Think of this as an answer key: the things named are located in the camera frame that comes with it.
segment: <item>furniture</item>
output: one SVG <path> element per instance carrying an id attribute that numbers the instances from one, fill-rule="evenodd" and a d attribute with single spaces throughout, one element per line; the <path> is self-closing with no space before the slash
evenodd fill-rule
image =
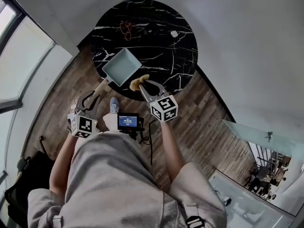
<path id="1" fill-rule="evenodd" d="M 122 48 L 142 63 L 121 87 L 109 86 L 133 100 L 142 94 L 129 89 L 142 75 L 162 85 L 172 95 L 191 80 L 198 60 L 198 47 L 190 25 L 174 9 L 153 0 L 129 0 L 109 9 L 92 32 L 92 60 L 102 78 L 103 66 Z"/>

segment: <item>shoe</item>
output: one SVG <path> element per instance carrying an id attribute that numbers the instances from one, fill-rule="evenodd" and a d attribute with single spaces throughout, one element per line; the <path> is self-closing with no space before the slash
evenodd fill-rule
<path id="1" fill-rule="evenodd" d="M 110 101 L 110 113 L 117 114 L 119 111 L 119 102 L 116 97 L 112 97 Z"/>

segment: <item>person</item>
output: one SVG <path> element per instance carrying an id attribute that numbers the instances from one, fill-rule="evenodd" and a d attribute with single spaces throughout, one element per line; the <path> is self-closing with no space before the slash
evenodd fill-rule
<path id="1" fill-rule="evenodd" d="M 172 130 L 161 122 L 170 191 L 159 190 L 139 143 L 117 130 L 119 103 L 103 117 L 109 131 L 88 139 L 68 135 L 49 190 L 28 196 L 28 227 L 225 228 L 223 203 L 195 163 L 184 163 Z"/>

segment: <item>wooden floor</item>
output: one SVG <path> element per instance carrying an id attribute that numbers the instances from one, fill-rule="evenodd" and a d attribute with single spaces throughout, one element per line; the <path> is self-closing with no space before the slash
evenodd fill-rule
<path id="1" fill-rule="evenodd" d="M 44 103 L 28 138 L 24 156 L 40 150 L 39 136 L 45 138 L 44 144 L 52 159 L 55 159 L 68 134 L 67 112 L 77 96 L 94 90 L 102 81 L 91 60 L 90 44 L 83 45 L 79 55 L 68 66 L 57 81 Z M 148 135 L 148 124 L 154 119 L 145 102 L 130 100 L 117 94 L 106 86 L 103 100 L 98 108 L 101 131 L 106 127 L 102 116 L 109 112 L 112 96 L 119 99 L 121 111 L 139 113 L 144 117 L 144 127 Z M 248 170 L 253 167 L 253 157 L 246 142 L 239 140 L 222 119 L 230 120 L 225 109 L 205 83 L 198 72 L 189 84 L 175 95 L 179 104 L 178 117 L 170 124 L 176 135 L 185 161 L 194 161 L 201 165 L 204 174 L 209 177 L 219 169 L 233 180 L 243 184 Z M 168 174 L 162 148 L 161 129 L 158 122 L 152 124 L 153 168 L 160 187 L 166 190 L 169 186 Z M 150 157 L 150 147 L 142 144 L 142 149 Z"/>

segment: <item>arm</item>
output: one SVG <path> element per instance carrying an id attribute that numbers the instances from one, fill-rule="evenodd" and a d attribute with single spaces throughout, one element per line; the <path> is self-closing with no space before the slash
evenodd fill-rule
<path id="1" fill-rule="evenodd" d="M 167 172 L 172 183 L 184 166 L 184 160 L 182 159 L 181 151 L 178 148 L 172 129 L 167 122 L 161 122 L 161 131 Z"/>
<path id="2" fill-rule="evenodd" d="M 65 195 L 67 190 L 67 178 L 77 139 L 72 134 L 68 134 L 49 178 L 49 189 L 61 197 Z"/>

